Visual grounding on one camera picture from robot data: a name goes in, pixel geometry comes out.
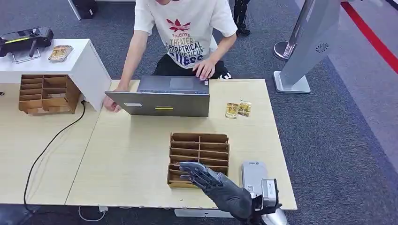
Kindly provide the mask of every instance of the wooden table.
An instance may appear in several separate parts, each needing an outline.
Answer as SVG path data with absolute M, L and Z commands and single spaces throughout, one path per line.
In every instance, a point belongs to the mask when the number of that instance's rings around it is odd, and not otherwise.
M 132 91 L 138 83 L 131 82 Z M 297 209 L 264 80 L 211 80 L 209 85 L 208 118 L 131 116 L 103 108 L 66 204 L 215 208 L 199 189 L 171 189 L 166 183 L 170 133 L 198 132 L 228 135 L 234 182 L 241 185 L 244 161 L 262 161 L 269 177 L 277 178 L 282 209 Z M 227 102 L 241 99 L 252 103 L 250 117 L 225 118 Z
M 23 203 L 23 191 L 34 160 L 75 114 L 29 116 L 18 111 L 19 84 L 0 84 L 0 203 Z M 28 189 L 30 204 L 63 205 L 83 158 L 99 112 L 86 104 L 84 117 L 63 132 L 36 163 Z

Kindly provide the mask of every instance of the laptop keyboard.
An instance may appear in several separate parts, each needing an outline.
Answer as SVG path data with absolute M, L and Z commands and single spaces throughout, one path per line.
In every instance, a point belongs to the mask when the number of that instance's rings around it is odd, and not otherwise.
M 204 90 L 140 90 L 144 93 L 170 93 L 170 94 L 207 94 Z

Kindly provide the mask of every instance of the white t-shirt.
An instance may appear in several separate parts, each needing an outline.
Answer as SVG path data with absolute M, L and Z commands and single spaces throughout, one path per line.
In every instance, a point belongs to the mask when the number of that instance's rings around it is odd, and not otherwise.
M 179 0 L 161 5 L 155 0 L 136 0 L 134 30 L 152 33 L 153 25 L 169 56 L 181 67 L 192 68 L 217 49 L 213 28 L 225 37 L 237 27 L 228 0 Z

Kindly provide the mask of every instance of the yellow sticker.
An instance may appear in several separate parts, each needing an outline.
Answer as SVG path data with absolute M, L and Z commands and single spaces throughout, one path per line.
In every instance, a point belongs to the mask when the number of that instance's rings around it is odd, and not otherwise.
M 29 39 L 29 37 L 24 37 L 24 38 L 20 38 L 20 39 L 15 39 L 15 40 L 12 40 L 12 41 L 6 41 L 5 42 L 5 44 L 8 44 L 8 43 L 13 43 L 13 42 L 17 42 L 17 41 L 23 41 L 23 40 L 28 40 Z
M 167 106 L 159 106 L 155 107 L 156 110 L 174 110 L 172 107 L 167 107 Z

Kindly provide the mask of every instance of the person's hand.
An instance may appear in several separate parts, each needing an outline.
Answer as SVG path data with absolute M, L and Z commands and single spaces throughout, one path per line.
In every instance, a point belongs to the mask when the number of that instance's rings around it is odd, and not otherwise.
M 195 64 L 193 71 L 196 71 L 196 77 L 199 77 L 201 81 L 204 81 L 213 76 L 215 72 L 215 63 L 210 59 L 203 60 L 200 63 Z
M 125 87 L 117 87 L 114 91 L 128 91 L 128 88 Z M 104 98 L 104 106 L 106 109 L 108 109 L 109 111 L 114 111 L 115 113 L 117 113 L 118 111 L 120 111 L 122 108 L 116 104 L 116 102 L 114 102 L 110 97 L 106 96 Z

